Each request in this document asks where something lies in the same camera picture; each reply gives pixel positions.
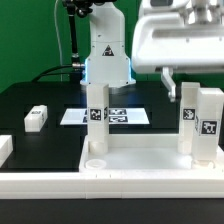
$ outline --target white block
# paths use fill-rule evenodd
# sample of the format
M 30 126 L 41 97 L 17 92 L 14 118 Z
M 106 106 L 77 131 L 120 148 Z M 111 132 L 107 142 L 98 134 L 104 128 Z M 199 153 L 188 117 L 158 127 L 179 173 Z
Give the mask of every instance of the white block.
M 194 160 L 214 161 L 219 142 L 224 93 L 217 88 L 201 88 L 198 90 L 197 101 L 192 156 Z
M 88 138 L 93 154 L 108 151 L 109 136 L 109 87 L 107 84 L 91 84 L 87 87 Z
M 12 136 L 0 135 L 0 167 L 13 151 Z
M 39 132 L 47 120 L 47 106 L 34 106 L 25 117 L 25 131 Z
M 182 83 L 178 139 L 178 152 L 182 154 L 191 153 L 198 88 L 200 83 Z

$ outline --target green background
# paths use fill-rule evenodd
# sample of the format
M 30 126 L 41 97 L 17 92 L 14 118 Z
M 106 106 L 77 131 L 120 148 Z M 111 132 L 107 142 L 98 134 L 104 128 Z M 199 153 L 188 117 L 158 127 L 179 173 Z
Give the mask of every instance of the green background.
M 134 27 L 140 0 L 118 0 L 116 6 L 126 17 L 126 53 L 131 56 Z M 15 82 L 30 81 L 43 70 L 60 64 L 54 25 L 55 0 L 11 0 L 0 3 L 0 92 Z M 64 64 L 70 63 L 70 34 L 67 12 L 59 3 L 59 24 Z M 84 60 L 90 52 L 88 18 L 76 19 L 79 53 Z M 159 75 L 136 75 L 139 81 L 159 80 Z M 224 88 L 223 75 L 176 75 L 183 81 L 203 81 Z

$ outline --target black table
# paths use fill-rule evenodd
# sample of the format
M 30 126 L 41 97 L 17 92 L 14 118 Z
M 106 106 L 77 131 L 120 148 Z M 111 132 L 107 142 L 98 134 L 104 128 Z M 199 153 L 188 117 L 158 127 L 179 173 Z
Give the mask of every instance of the black table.
M 79 84 L 18 83 L 0 94 L 0 135 L 13 136 L 14 151 L 0 172 L 78 172 L 83 125 L 61 126 L 67 108 L 86 108 Z M 40 133 L 25 133 L 24 117 L 47 105 Z M 179 104 L 159 82 L 110 95 L 110 107 L 144 107 L 150 125 L 113 125 L 110 133 L 178 133 Z M 224 146 L 223 122 L 220 145 Z M 0 223 L 223 223 L 223 199 L 0 200 Z

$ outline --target white base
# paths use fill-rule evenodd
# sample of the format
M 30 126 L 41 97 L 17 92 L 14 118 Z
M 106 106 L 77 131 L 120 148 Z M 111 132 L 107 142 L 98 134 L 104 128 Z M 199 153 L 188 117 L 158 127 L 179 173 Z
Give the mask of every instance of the white base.
M 1 173 L 0 198 L 224 198 L 223 151 L 215 169 L 191 169 L 191 157 L 175 151 L 177 139 L 110 135 L 108 154 L 93 157 L 87 136 L 79 173 Z M 92 159 L 100 163 L 87 169 Z

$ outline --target white pillar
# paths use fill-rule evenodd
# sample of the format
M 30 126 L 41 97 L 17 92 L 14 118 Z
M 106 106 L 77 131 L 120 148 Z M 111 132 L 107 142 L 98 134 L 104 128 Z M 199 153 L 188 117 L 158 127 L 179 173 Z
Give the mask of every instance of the white pillar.
M 90 153 L 102 155 L 108 151 L 109 87 L 107 84 L 87 86 L 88 140 Z
M 178 152 L 191 153 L 199 83 L 183 82 L 181 87 Z
M 192 157 L 195 164 L 205 164 L 217 156 L 224 93 L 218 88 L 201 88 L 197 102 Z

